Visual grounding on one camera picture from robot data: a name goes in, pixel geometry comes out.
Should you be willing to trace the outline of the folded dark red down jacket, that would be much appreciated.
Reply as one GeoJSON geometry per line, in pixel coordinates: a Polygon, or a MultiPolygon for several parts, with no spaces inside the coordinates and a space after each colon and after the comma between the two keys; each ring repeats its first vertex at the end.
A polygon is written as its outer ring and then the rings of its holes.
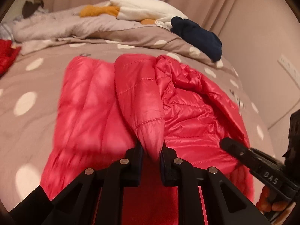
{"type": "Polygon", "coordinates": [[[3,76],[14,64],[19,52],[20,46],[15,46],[11,40],[0,41],[0,76],[3,76]]]}

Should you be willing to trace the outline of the navy blue garment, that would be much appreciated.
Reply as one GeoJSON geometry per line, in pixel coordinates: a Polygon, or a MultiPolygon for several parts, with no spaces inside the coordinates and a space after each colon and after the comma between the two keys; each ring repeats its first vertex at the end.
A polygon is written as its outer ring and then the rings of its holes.
{"type": "Polygon", "coordinates": [[[181,17],[173,17],[171,26],[173,33],[204,52],[212,62],[217,62],[221,59],[222,42],[215,33],[207,31],[199,24],[181,17]]]}

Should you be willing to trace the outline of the small black garment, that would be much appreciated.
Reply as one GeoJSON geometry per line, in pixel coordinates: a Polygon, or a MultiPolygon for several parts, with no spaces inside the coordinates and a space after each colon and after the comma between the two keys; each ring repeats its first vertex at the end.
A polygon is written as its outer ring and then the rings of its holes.
{"type": "Polygon", "coordinates": [[[32,2],[32,1],[26,1],[22,8],[22,16],[24,19],[29,18],[31,15],[34,14],[34,12],[39,8],[44,7],[43,1],[38,2],[32,2]]]}

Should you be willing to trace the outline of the bright red hooded down jacket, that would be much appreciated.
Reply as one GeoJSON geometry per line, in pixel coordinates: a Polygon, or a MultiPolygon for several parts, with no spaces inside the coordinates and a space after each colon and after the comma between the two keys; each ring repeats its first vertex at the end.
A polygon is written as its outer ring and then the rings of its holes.
{"type": "Polygon", "coordinates": [[[177,192],[159,175],[163,145],[193,166],[218,168],[248,199],[253,179],[219,142],[249,144],[239,108],[204,74],[160,55],[124,54],[110,64],[78,56],[67,66],[53,150],[41,186],[57,196],[86,168],[100,170],[140,142],[141,183],[124,190],[122,224],[177,224],[177,192]]]}

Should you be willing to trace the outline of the white wall power strip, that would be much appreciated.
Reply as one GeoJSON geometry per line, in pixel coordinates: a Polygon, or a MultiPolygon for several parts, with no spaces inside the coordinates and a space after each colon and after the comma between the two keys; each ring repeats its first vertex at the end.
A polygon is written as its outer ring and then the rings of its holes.
{"type": "Polygon", "coordinates": [[[278,59],[278,63],[287,72],[287,74],[294,81],[296,86],[300,88],[300,73],[297,70],[297,68],[291,63],[291,61],[285,55],[282,54],[278,59]]]}

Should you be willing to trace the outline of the rumpled grey lilac duvet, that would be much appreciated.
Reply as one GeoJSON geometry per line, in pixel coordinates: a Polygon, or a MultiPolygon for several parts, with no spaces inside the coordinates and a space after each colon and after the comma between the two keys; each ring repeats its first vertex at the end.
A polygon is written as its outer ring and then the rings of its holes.
{"type": "Polygon", "coordinates": [[[118,20],[114,16],[101,14],[96,17],[80,17],[83,7],[33,15],[12,26],[15,41],[46,40],[67,37],[87,38],[96,32],[122,31],[144,27],[137,21],[118,20]]]}

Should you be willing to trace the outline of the white plush goose toy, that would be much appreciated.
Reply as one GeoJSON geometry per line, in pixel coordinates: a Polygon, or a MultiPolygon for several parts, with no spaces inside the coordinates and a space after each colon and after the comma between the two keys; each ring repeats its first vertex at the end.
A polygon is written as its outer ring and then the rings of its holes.
{"type": "Polygon", "coordinates": [[[102,14],[111,15],[118,20],[137,21],[144,25],[154,24],[168,30],[172,28],[172,18],[188,18],[177,8],[160,0],[109,0],[87,5],[79,12],[81,18],[102,14]]]}

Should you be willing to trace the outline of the plaid blue white pillow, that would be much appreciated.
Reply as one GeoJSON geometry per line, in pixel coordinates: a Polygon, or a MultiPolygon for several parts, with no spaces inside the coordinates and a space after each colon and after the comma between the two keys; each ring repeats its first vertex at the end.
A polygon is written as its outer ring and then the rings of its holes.
{"type": "Polygon", "coordinates": [[[13,33],[12,33],[12,27],[14,26],[15,21],[10,22],[2,22],[0,25],[0,38],[2,40],[10,40],[12,42],[15,41],[13,33]]]}

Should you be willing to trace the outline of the brown polka dot bedspread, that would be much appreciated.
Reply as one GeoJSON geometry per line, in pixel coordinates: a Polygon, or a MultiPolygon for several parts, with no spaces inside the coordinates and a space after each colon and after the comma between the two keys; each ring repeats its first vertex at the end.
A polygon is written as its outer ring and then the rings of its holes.
{"type": "Polygon", "coordinates": [[[6,209],[18,205],[40,183],[52,149],[57,105],[67,64],[83,55],[113,63],[121,54],[168,55],[206,74],[240,108],[250,144],[274,154],[271,137],[233,66],[221,68],[168,30],[143,26],[93,34],[88,39],[66,37],[24,43],[1,78],[1,201],[6,209]]]}

